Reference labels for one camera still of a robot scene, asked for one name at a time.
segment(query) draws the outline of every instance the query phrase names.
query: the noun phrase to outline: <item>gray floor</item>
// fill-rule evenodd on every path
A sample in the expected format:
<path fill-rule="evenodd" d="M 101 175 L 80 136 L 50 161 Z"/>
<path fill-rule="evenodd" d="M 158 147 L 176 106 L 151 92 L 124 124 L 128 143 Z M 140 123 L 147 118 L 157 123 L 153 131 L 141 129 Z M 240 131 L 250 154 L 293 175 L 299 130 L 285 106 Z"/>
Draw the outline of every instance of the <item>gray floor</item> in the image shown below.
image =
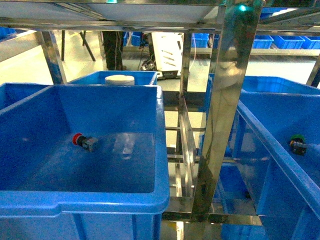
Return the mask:
<path fill-rule="evenodd" d="M 86 39 L 96 58 L 93 62 L 87 49 L 82 46 L 82 39 L 78 32 L 67 31 L 65 39 L 65 60 L 63 67 L 67 81 L 88 75 L 95 71 L 106 69 L 106 63 L 101 57 L 97 32 L 87 31 Z M 61 31 L 55 31 L 57 43 L 61 49 Z M 140 54 L 138 52 L 124 52 L 123 64 L 127 66 L 127 70 L 136 71 Z M 270 57 L 270 56 L 254 56 L 250 58 L 247 68 L 247 76 L 275 76 L 286 78 L 298 83 L 305 84 L 308 80 L 311 70 L 315 64 L 315 58 L 312 57 Z M 188 91 L 205 92 L 209 73 L 209 59 L 197 58 L 192 69 L 190 69 Z M 45 57 L 40 46 L 12 57 L 8 60 L 0 62 L 0 84 L 6 82 L 20 83 L 38 83 L 52 84 L 52 79 L 46 64 Z M 163 90 L 178 91 L 179 79 L 166 79 L 158 81 Z M 201 126 L 202 113 L 189 113 L 191 125 L 194 128 Z M 176 126 L 178 122 L 177 112 L 166 112 L 165 121 L 167 126 Z M 198 145 L 198 133 L 195 133 L 196 145 Z M 177 134 L 175 131 L 167 131 L 167 146 L 176 144 Z M 176 225 L 174 223 L 162 223 L 162 236 L 164 239 L 177 239 Z M 208 227 L 208 239 L 218 240 L 219 225 L 211 225 Z"/>

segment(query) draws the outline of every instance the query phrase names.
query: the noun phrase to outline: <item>metal rack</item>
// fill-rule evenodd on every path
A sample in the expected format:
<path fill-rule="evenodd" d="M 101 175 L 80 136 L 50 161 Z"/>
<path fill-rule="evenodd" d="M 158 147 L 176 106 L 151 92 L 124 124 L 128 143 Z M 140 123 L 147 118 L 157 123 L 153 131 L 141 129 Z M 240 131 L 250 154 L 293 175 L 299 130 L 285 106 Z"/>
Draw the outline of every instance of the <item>metal rack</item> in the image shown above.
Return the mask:
<path fill-rule="evenodd" d="M 184 33 L 180 90 L 165 91 L 164 104 L 167 111 L 178 111 L 178 127 L 167 127 L 177 131 L 175 154 L 168 161 L 175 163 L 176 196 L 171 197 L 163 221 L 179 222 L 178 239 L 202 239 L 206 226 L 211 224 L 239 224 L 261 226 L 259 216 L 248 208 L 248 214 L 224 214 L 221 206 L 212 204 L 220 170 L 225 159 L 225 149 L 233 124 L 242 84 L 250 54 L 271 54 L 266 50 L 251 51 L 255 34 L 260 35 L 313 35 L 319 36 L 316 27 L 320 16 L 317 0 L 118 0 L 118 9 L 127 4 L 139 10 L 147 6 L 158 11 L 159 6 L 189 6 L 192 9 L 210 6 L 216 14 L 196 22 L 107 20 L 94 9 L 95 5 L 114 6 L 114 1 L 105 0 L 0 0 L 22 8 L 25 4 L 40 3 L 74 14 L 72 19 L 38 19 L 30 14 L 27 18 L 0 18 L 0 26 L 41 30 L 32 33 L 30 41 L 41 44 L 54 84 L 63 84 L 66 77 L 59 56 L 55 36 L 51 30 L 120 30 L 120 31 L 167 31 Z M 284 16 L 270 17 L 260 21 L 262 7 L 299 8 Z M 205 50 L 211 55 L 210 69 L 215 73 L 208 118 L 204 116 L 201 128 L 192 128 L 188 112 L 201 112 L 205 94 L 188 92 L 188 77 L 192 33 L 219 33 L 219 49 Z M 284 55 L 318 56 L 319 51 L 279 50 Z M 320 79 L 320 57 L 307 84 L 317 86 Z M 196 156 L 193 131 L 205 132 L 203 151 Z"/>

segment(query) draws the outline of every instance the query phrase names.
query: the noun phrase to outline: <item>blue plastic bin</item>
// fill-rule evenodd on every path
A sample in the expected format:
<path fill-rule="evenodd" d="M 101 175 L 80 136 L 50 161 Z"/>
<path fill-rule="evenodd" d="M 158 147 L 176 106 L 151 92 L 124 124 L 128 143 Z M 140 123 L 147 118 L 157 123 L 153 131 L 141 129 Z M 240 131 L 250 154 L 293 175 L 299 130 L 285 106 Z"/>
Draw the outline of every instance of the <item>blue plastic bin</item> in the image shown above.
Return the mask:
<path fill-rule="evenodd" d="M 220 201 L 224 214 L 248 214 L 248 190 L 234 163 L 223 163 L 213 201 Z M 269 240 L 263 226 L 223 224 L 222 240 Z"/>
<path fill-rule="evenodd" d="M 0 239 L 159 239 L 169 203 L 159 86 L 55 85 L 0 122 Z M 76 133 L 98 148 L 74 145 Z"/>
<path fill-rule="evenodd" d="M 4 83 L 0 85 L 0 110 L 48 87 L 34 83 Z"/>
<path fill-rule="evenodd" d="M 123 46 L 127 46 L 128 38 L 129 38 L 129 32 L 126 32 L 123 36 Z"/>
<path fill-rule="evenodd" d="M 193 33 L 191 47 L 206 48 L 208 46 L 209 34 L 208 33 Z"/>
<path fill-rule="evenodd" d="M 209 110 L 214 74 L 209 74 L 205 91 L 204 112 Z M 320 95 L 320 89 L 277 76 L 245 76 L 242 92 Z"/>
<path fill-rule="evenodd" d="M 268 35 L 256 35 L 253 41 L 253 49 L 269 49 L 274 39 Z"/>
<path fill-rule="evenodd" d="M 273 36 L 279 49 L 300 49 L 305 40 L 300 36 Z"/>
<path fill-rule="evenodd" d="M 217 48 L 218 48 L 219 39 L 220 39 L 220 35 L 219 35 L 219 34 L 215 34 L 215 35 L 214 35 L 214 39 L 213 39 L 213 48 L 214 48 L 214 49 L 217 49 Z"/>
<path fill-rule="evenodd" d="M 229 146 L 272 240 L 320 238 L 320 96 L 243 92 Z M 289 142 L 302 134 L 304 156 Z"/>
<path fill-rule="evenodd" d="M 157 73 L 155 71 L 96 71 L 87 76 L 80 77 L 68 84 L 90 85 L 103 84 L 105 85 L 105 78 L 112 75 L 130 75 L 134 77 L 135 85 L 156 85 Z"/>
<path fill-rule="evenodd" d="M 320 49 L 320 36 L 303 36 L 303 49 Z"/>
<path fill-rule="evenodd" d="M 134 31 L 131 36 L 132 46 L 139 47 L 141 44 L 142 32 Z"/>
<path fill-rule="evenodd" d="M 4 39 L 15 33 L 16 33 L 16 30 L 14 28 L 0 27 L 0 39 Z"/>
<path fill-rule="evenodd" d="M 269 240 L 262 226 L 223 224 L 222 240 Z"/>

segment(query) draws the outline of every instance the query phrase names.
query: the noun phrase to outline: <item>person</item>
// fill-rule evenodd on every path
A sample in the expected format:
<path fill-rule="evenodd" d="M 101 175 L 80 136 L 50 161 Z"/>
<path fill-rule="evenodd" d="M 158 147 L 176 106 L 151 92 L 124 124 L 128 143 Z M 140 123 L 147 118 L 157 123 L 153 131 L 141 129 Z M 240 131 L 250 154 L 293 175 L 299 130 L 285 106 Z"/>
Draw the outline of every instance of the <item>person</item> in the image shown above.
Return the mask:
<path fill-rule="evenodd" d="M 124 34 L 123 31 L 102 31 L 106 67 L 109 71 L 124 70 L 122 63 Z"/>

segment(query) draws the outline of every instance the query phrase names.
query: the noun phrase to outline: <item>blue crate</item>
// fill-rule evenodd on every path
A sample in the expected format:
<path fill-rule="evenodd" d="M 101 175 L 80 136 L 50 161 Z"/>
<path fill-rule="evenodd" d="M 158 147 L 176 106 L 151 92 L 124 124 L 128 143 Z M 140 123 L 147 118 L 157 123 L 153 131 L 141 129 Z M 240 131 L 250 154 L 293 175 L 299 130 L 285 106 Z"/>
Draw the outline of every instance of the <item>blue crate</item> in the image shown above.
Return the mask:
<path fill-rule="evenodd" d="M 320 95 L 320 89 L 276 76 L 245 76 L 245 92 Z"/>
<path fill-rule="evenodd" d="M 224 214 L 248 214 L 244 204 L 248 200 L 248 190 L 237 166 L 234 163 L 223 163 L 213 201 L 221 202 Z M 268 236 L 263 226 L 223 224 L 221 239 L 268 240 Z"/>
<path fill-rule="evenodd" d="M 220 39 L 220 35 L 219 35 L 219 34 L 215 34 L 215 35 L 214 35 L 214 39 L 213 39 L 213 48 L 214 48 L 214 49 L 217 49 L 217 48 L 218 48 L 219 39 Z"/>
<path fill-rule="evenodd" d="M 139 47 L 141 45 L 142 32 L 134 31 L 131 36 L 132 46 Z"/>
<path fill-rule="evenodd" d="M 274 39 L 268 35 L 256 35 L 253 41 L 253 49 L 269 49 Z"/>
<path fill-rule="evenodd" d="M 279 49 L 300 49 L 305 40 L 300 36 L 273 36 Z"/>
<path fill-rule="evenodd" d="M 229 146 L 273 240 L 320 238 L 319 95 L 242 92 Z M 294 134 L 305 156 L 291 153 Z"/>
<path fill-rule="evenodd" d="M 50 86 L 0 122 L 2 239 L 160 238 L 169 175 L 159 86 Z M 73 145 L 78 132 L 99 147 Z"/>
<path fill-rule="evenodd" d="M 210 98 L 212 93 L 212 86 L 214 81 L 214 74 L 209 74 L 208 82 L 206 85 L 204 107 L 200 109 L 206 113 L 208 118 L 208 112 L 210 107 Z M 290 81 L 276 76 L 245 76 L 242 92 L 257 92 L 257 93 L 286 93 L 286 94 L 305 94 L 305 95 L 320 95 L 320 89 L 305 84 L 300 84 L 294 81 Z M 204 135 L 199 137 L 199 155 L 202 152 Z M 229 147 L 226 148 L 225 156 L 232 156 L 232 150 Z"/>
<path fill-rule="evenodd" d="M 129 32 L 126 32 L 123 36 L 123 46 L 127 46 L 128 39 L 129 39 Z"/>
<path fill-rule="evenodd" d="M 303 49 L 320 49 L 320 36 L 303 36 Z"/>
<path fill-rule="evenodd" d="M 191 47 L 206 48 L 208 46 L 209 34 L 208 33 L 193 33 Z"/>
<path fill-rule="evenodd" d="M 262 226 L 223 224 L 222 240 L 269 240 Z"/>
<path fill-rule="evenodd" d="M 263 7 L 261 13 L 263 14 L 274 14 L 282 10 L 286 10 L 285 7 Z"/>
<path fill-rule="evenodd" d="M 48 87 L 34 83 L 4 83 L 0 85 L 0 110 Z"/>
<path fill-rule="evenodd" d="M 0 39 L 4 39 L 15 33 L 16 33 L 16 30 L 14 28 L 0 27 Z"/>
<path fill-rule="evenodd" d="M 134 77 L 135 85 L 156 85 L 157 73 L 155 71 L 96 71 L 87 76 L 80 77 L 68 84 L 90 85 L 106 84 L 105 78 L 112 75 L 130 75 Z"/>

